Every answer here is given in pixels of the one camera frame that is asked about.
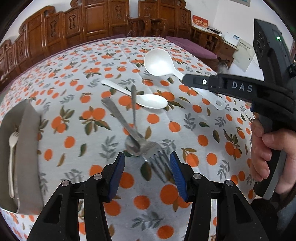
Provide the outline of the grey sleeve forearm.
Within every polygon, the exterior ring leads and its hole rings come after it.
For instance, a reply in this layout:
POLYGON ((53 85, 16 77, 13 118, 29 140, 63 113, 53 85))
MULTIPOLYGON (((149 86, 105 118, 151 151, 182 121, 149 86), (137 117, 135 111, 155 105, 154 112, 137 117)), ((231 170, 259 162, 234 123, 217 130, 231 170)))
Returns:
POLYGON ((271 200, 251 203, 269 240, 295 240, 295 187, 283 198, 274 193, 271 200))

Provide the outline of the person's right hand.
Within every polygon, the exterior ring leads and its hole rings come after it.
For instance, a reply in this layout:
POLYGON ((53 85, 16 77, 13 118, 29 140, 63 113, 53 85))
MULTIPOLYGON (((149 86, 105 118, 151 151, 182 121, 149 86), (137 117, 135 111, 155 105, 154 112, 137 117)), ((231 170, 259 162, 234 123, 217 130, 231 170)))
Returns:
POLYGON ((251 164, 252 178, 261 182, 270 175, 267 165, 272 158, 272 150, 285 151, 287 154, 283 173, 277 183, 275 192, 288 195, 295 185, 295 132, 281 129, 276 132, 264 133, 259 120, 251 124, 251 164))

